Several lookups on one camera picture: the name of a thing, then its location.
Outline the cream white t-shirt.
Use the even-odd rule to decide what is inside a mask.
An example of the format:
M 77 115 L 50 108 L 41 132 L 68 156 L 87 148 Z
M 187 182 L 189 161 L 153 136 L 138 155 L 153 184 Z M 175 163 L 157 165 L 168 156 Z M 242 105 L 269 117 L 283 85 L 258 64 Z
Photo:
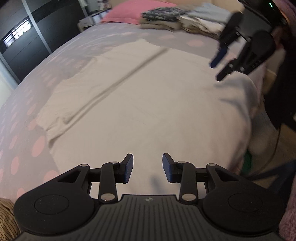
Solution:
M 238 173 L 251 135 L 258 94 L 233 73 L 223 81 L 206 58 L 140 39 L 94 57 L 61 81 L 40 110 L 50 153 L 61 173 L 133 154 L 119 194 L 177 194 L 162 166 L 168 153 L 196 167 Z

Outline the white folded shirt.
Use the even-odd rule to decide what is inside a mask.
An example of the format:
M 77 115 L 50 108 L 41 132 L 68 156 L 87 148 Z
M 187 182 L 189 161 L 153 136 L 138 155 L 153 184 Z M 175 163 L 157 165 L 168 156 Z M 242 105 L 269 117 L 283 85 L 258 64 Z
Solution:
M 187 15 L 179 16 L 177 19 L 185 32 L 207 36 L 215 40 L 219 39 L 224 29 L 223 24 L 200 18 L 191 18 Z

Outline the beige padded headboard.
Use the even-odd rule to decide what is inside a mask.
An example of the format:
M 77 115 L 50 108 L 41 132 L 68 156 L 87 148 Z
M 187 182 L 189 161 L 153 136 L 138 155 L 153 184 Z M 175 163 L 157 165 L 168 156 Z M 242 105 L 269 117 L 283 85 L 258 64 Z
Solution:
M 212 0 L 212 4 L 230 12 L 242 11 L 243 5 L 238 0 Z

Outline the light blue folded garment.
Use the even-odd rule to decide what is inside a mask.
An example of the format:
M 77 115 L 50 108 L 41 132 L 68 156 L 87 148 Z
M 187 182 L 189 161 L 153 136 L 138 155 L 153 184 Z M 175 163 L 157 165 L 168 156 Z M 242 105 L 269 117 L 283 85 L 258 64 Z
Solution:
M 199 18 L 220 24 L 226 24 L 232 13 L 211 3 L 202 3 L 188 13 L 191 18 Z

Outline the dark floral folded garment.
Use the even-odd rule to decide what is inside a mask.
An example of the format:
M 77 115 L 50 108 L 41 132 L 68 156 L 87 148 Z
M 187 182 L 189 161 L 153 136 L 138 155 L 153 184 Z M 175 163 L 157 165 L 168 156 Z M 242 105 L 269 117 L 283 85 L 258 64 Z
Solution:
M 176 22 L 179 16 L 190 11 L 190 9 L 182 9 L 178 7 L 161 7 L 141 13 L 141 17 L 148 21 Z

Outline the beige olive folded garment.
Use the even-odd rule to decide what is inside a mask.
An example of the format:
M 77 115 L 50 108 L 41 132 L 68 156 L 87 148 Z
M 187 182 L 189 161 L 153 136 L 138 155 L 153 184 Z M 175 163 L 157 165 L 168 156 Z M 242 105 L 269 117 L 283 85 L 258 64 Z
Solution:
M 180 30 L 182 24 L 179 22 L 146 21 L 145 19 L 141 19 L 139 27 L 141 29 L 168 30 L 174 32 Z

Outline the grey pink-dotted bed sheet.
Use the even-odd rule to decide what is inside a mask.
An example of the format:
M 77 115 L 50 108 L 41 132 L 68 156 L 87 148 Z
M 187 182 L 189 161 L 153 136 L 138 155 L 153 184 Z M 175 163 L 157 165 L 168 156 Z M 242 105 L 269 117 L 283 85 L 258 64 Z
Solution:
M 124 23 L 95 25 L 62 45 L 21 82 L 1 107 L 1 198 L 15 201 L 58 175 L 46 147 L 46 134 L 36 123 L 56 85 L 77 74 L 93 57 L 138 39 L 205 58 L 213 57 L 218 45 L 203 35 L 143 30 Z

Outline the pink pillow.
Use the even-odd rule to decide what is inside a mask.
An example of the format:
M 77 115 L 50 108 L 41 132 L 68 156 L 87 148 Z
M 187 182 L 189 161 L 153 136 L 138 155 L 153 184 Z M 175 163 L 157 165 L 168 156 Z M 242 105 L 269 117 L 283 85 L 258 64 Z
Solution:
M 111 10 L 103 17 L 102 23 L 126 23 L 139 25 L 143 12 L 161 7 L 175 7 L 176 4 L 166 1 L 129 0 L 109 1 Z

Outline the purple fuzzy sleeve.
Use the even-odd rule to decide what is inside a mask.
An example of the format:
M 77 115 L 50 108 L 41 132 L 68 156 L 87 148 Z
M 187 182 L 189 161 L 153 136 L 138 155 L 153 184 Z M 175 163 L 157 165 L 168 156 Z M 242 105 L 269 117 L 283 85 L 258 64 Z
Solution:
M 295 161 L 285 164 L 280 179 L 282 184 L 278 195 L 283 198 L 285 213 L 279 224 L 279 233 L 284 240 L 295 240 Z

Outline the brown striped garment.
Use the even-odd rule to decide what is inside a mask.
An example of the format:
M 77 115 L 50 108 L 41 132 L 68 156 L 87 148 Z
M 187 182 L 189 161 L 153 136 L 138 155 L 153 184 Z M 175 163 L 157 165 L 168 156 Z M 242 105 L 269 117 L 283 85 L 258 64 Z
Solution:
M 14 204 L 9 199 L 0 200 L 0 239 L 14 240 L 21 234 L 14 216 Z

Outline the white bedside cabinet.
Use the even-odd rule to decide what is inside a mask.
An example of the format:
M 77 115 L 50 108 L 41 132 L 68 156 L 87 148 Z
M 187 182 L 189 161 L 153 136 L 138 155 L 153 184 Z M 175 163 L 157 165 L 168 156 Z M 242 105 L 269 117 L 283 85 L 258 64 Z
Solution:
M 103 9 L 80 20 L 77 24 L 79 31 L 83 32 L 93 25 L 100 23 L 110 10 L 111 9 Z

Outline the black wardrobe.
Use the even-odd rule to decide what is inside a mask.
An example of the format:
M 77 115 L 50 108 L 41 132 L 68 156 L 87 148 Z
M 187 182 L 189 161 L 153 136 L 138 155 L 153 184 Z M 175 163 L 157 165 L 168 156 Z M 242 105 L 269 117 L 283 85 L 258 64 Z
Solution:
M 16 83 L 77 36 L 84 16 L 79 1 L 1 1 L 1 61 Z

